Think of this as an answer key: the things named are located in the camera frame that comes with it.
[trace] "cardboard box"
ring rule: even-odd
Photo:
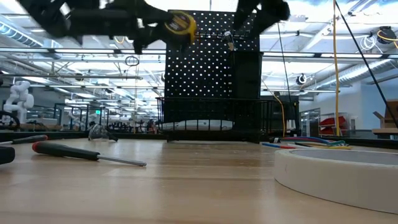
[[[391,108],[392,114],[396,119],[398,119],[398,100],[389,100],[387,101],[387,104]],[[384,116],[377,111],[373,112],[373,114],[380,119],[380,128],[396,128],[394,120],[392,119],[391,114],[388,112],[387,107],[384,112]]]

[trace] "white robot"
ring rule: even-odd
[[[68,116],[75,122],[75,126],[77,128],[81,127],[82,129],[84,129],[86,127],[86,117],[85,116],[81,118],[81,121],[77,117],[75,117],[72,114],[72,112],[69,112]],[[96,119],[97,119],[97,114],[95,114],[95,113],[89,114],[87,124],[90,124],[92,121],[96,121]]]
[[[10,97],[7,99],[6,104],[3,106],[3,110],[9,113],[18,111],[18,119],[21,124],[26,123],[27,109],[32,108],[34,105],[34,97],[29,94],[28,89],[30,82],[18,81],[15,82],[10,89]],[[3,116],[3,123],[9,123],[10,118]]]

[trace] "ceiling duct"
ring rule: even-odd
[[[28,47],[39,48],[43,47],[44,44],[36,40],[35,38],[32,38],[30,36],[32,35],[30,34],[30,32],[28,32],[22,27],[13,24],[10,20],[8,20],[2,15],[0,15],[0,34],[5,35],[6,37],[11,38],[13,40],[16,40]],[[53,59],[60,59],[62,57],[60,54],[54,54],[54,53],[40,53],[40,54],[43,55],[44,57],[50,57]]]
[[[369,63],[369,66],[373,72],[373,74],[377,75],[383,72],[387,72],[389,70],[395,69],[398,67],[398,61],[393,59],[385,59],[378,62]],[[371,74],[365,64],[355,65],[351,68],[347,68],[339,73],[339,81],[340,85],[347,85],[358,80],[362,80],[364,78],[370,77]],[[317,83],[316,85],[312,85],[308,87],[309,90],[317,90],[321,88],[329,88],[332,85],[336,85],[336,79],[329,80],[328,78]]]

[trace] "tape measure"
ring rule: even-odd
[[[162,40],[172,47],[183,47],[193,44],[197,23],[194,18],[183,11],[170,11],[173,19],[164,23]]]

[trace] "screwdriver shaft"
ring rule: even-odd
[[[120,159],[120,158],[109,157],[109,156],[102,156],[102,155],[98,155],[97,158],[98,158],[98,159],[107,160],[107,161],[113,161],[113,162],[121,162],[121,163],[125,163],[125,164],[131,164],[131,165],[135,165],[135,166],[146,166],[146,165],[147,165],[146,162],[134,161],[134,160],[129,160],[129,159]]]

